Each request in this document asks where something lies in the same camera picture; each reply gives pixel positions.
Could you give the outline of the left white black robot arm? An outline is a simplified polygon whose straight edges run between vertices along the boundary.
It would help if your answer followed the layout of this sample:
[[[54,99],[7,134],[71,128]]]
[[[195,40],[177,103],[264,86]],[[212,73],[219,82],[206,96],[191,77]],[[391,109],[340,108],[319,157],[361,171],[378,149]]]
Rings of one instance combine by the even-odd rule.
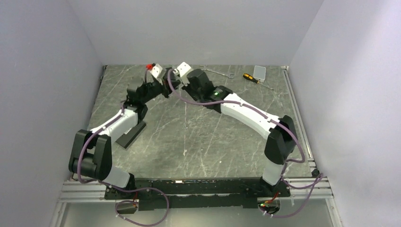
[[[135,176],[113,165],[113,144],[126,132],[144,123],[148,101],[159,95],[169,97],[172,91],[167,76],[172,70],[166,68],[164,74],[153,77],[151,82],[141,79],[131,83],[116,115],[89,131],[76,133],[68,168],[77,175],[80,183],[99,181],[117,187],[117,192],[125,199],[135,194]]]

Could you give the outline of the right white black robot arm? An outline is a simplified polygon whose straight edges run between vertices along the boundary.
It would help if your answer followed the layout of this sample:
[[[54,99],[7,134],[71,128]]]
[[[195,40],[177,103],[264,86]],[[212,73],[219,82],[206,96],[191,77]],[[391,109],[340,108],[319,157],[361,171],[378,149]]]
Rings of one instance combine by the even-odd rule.
[[[261,192],[272,196],[279,190],[283,168],[293,152],[297,139],[295,124],[291,117],[278,117],[244,101],[225,86],[214,86],[201,69],[179,69],[183,89],[191,98],[208,109],[224,114],[247,125],[264,139],[264,154],[267,158],[262,174]]]

